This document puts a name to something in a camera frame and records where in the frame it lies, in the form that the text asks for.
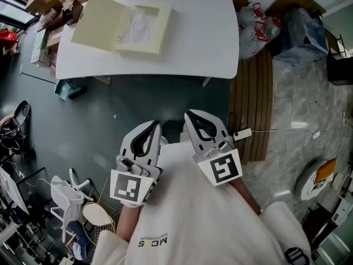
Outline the green and white printed box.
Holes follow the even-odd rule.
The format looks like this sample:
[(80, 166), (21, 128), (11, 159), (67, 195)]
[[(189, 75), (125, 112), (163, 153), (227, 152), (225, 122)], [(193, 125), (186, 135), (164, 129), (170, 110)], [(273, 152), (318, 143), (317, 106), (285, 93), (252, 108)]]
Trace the green and white printed box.
[(30, 63), (37, 66), (49, 66), (49, 49), (47, 48), (47, 40), (49, 34), (46, 29), (36, 34)]

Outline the pink floral tissue packet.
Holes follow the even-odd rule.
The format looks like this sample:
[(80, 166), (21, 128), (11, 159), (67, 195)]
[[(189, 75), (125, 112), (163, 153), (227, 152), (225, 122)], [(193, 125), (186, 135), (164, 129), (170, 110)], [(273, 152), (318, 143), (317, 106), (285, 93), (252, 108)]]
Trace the pink floral tissue packet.
[(57, 16), (57, 10), (54, 8), (51, 8), (47, 14), (42, 15), (40, 17), (39, 19), (40, 26), (44, 27), (48, 23), (52, 22), (56, 18), (56, 16)]

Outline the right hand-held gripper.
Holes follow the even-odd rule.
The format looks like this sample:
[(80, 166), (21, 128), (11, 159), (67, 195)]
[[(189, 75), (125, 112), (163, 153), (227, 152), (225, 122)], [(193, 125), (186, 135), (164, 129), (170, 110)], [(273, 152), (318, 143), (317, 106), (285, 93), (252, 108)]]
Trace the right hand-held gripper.
[(184, 113), (186, 127), (196, 154), (193, 159), (214, 186), (243, 175), (238, 149), (223, 121), (203, 110)]

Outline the person's white trousers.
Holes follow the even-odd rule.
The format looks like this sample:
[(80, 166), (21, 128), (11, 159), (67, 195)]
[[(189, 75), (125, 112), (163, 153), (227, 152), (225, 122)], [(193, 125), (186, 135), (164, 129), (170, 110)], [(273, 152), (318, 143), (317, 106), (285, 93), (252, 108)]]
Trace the person's white trousers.
[(168, 120), (163, 123), (159, 145), (162, 149), (175, 149), (192, 146), (186, 123), (175, 120)]

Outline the black metal frame stand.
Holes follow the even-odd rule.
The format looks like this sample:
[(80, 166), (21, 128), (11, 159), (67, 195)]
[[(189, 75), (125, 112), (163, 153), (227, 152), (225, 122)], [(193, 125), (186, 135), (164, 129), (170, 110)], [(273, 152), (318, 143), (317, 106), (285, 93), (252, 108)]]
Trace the black metal frame stand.
[(344, 47), (342, 36), (336, 38), (325, 29), (329, 46), (327, 57), (328, 81), (336, 86), (353, 85), (353, 55)]

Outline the white power strip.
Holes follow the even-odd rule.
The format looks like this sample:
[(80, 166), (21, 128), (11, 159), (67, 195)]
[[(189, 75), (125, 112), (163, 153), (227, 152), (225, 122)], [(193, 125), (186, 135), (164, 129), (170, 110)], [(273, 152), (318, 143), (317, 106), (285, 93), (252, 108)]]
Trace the white power strip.
[(242, 139), (245, 139), (247, 137), (250, 137), (251, 135), (252, 135), (251, 128), (246, 128), (246, 129), (243, 129), (243, 130), (240, 130), (240, 131), (236, 131), (233, 134), (233, 138), (234, 138), (235, 141), (238, 141), (238, 140), (242, 140)]

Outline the pink packaging box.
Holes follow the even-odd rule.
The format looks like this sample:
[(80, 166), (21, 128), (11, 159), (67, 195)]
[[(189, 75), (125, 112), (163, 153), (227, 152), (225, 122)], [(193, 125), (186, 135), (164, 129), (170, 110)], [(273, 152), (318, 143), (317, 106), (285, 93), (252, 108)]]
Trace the pink packaging box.
[(50, 75), (56, 77), (56, 63), (57, 63), (57, 51), (50, 51)]

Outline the person's right forearm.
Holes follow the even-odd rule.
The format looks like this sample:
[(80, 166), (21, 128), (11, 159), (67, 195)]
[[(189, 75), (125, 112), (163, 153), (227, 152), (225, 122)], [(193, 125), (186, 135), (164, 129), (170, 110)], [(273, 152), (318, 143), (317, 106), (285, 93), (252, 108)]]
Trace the person's right forearm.
[(256, 202), (244, 182), (240, 179), (234, 179), (229, 182), (230, 185), (243, 197), (247, 204), (253, 209), (253, 211), (259, 216), (261, 215), (261, 207)]

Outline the person's left forearm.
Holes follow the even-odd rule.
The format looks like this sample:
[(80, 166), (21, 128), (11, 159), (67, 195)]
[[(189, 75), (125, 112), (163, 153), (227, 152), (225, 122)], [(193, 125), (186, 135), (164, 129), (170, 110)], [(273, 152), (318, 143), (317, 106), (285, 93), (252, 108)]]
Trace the person's left forearm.
[(123, 206), (117, 224), (116, 235), (126, 242), (130, 242), (140, 217), (141, 207)]

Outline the round white and orange stool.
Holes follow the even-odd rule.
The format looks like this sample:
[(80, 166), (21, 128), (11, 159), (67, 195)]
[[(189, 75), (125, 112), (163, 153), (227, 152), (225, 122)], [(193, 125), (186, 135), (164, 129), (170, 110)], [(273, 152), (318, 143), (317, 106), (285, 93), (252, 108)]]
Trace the round white and orange stool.
[(333, 181), (337, 158), (315, 157), (299, 176), (294, 194), (300, 201), (311, 200)]

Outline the black framed glass door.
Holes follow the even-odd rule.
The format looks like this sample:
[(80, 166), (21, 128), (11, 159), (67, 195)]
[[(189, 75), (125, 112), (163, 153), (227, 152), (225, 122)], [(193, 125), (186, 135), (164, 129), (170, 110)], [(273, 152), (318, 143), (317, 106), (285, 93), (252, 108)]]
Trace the black framed glass door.
[(40, 14), (32, 14), (25, 9), (28, 1), (0, 0), (0, 24), (3, 24), (3, 27), (13, 27), (19, 32), (38, 22)]

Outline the large plastic wrapped bundle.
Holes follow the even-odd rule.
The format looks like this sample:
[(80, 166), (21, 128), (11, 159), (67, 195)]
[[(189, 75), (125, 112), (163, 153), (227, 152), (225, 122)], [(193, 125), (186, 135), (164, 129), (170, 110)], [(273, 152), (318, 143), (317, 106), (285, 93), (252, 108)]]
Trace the large plastic wrapped bundle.
[(274, 60), (298, 65), (327, 57), (329, 49), (324, 27), (304, 8), (293, 8), (287, 12), (282, 27), (280, 35), (271, 42)]

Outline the teal long-handled dustpan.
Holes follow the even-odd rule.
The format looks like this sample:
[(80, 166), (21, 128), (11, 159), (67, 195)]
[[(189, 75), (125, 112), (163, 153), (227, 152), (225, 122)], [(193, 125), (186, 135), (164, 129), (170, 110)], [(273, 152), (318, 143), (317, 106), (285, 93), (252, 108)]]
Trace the teal long-handled dustpan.
[(47, 79), (43, 79), (40, 77), (36, 77), (34, 75), (25, 73), (23, 71), (23, 65), (21, 65), (20, 67), (20, 75), (25, 75), (25, 76), (29, 76), (31, 78), (37, 79), (37, 80), (41, 80), (47, 83), (51, 83), (55, 85), (54, 88), (54, 93), (57, 97), (59, 97), (61, 100), (66, 101), (67, 98), (69, 99), (75, 99), (76, 97), (78, 97), (79, 95), (83, 94), (85, 92), (85, 88), (84, 87), (75, 87), (69, 80), (67, 79), (60, 79), (57, 80), (56, 82), (54, 81), (50, 81)]

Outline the person's white shirt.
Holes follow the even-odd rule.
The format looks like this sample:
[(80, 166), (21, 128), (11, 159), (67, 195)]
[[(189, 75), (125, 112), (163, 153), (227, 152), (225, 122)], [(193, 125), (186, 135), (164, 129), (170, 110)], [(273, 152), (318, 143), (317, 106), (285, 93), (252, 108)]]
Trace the person's white shirt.
[(257, 215), (226, 183), (213, 186), (194, 149), (162, 149), (161, 180), (130, 242), (103, 231), (92, 265), (312, 265), (308, 239), (284, 202)]

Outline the white office chair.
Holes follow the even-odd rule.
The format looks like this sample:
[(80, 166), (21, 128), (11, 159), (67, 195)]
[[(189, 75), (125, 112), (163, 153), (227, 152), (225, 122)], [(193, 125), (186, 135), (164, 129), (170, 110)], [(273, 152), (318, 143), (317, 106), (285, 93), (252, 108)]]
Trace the white office chair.
[(74, 178), (74, 169), (69, 169), (69, 181), (54, 176), (50, 183), (51, 198), (57, 207), (50, 209), (53, 216), (62, 222), (62, 242), (66, 240), (68, 224), (80, 219), (82, 206), (85, 201), (93, 202), (93, 199), (83, 193), (82, 189), (92, 181), (88, 178), (83, 183), (77, 184)]

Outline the grey oval device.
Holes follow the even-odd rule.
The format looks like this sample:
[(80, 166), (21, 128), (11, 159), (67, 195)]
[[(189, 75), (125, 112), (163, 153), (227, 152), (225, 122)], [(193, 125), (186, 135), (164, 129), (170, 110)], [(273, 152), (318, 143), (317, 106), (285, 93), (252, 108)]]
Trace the grey oval device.
[(12, 118), (12, 121), (16, 128), (20, 128), (25, 123), (29, 115), (29, 112), (30, 112), (30, 103), (27, 100), (21, 101), (17, 106), (14, 112), (14, 116)]

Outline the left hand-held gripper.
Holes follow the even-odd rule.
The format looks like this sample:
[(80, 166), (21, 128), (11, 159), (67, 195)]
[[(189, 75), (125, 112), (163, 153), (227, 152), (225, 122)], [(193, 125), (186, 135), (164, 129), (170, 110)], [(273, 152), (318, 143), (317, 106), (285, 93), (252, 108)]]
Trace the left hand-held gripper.
[(121, 155), (116, 158), (117, 167), (111, 170), (111, 198), (130, 208), (147, 203), (163, 173), (156, 166), (161, 136), (160, 122), (148, 121), (124, 137)]

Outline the white paper sheets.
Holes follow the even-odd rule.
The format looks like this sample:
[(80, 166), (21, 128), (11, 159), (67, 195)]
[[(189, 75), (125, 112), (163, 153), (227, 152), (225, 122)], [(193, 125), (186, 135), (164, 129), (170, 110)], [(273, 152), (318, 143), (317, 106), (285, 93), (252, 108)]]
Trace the white paper sheets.
[(159, 10), (155, 7), (138, 7), (131, 9), (129, 24), (119, 41), (120, 44), (148, 43), (154, 32)]

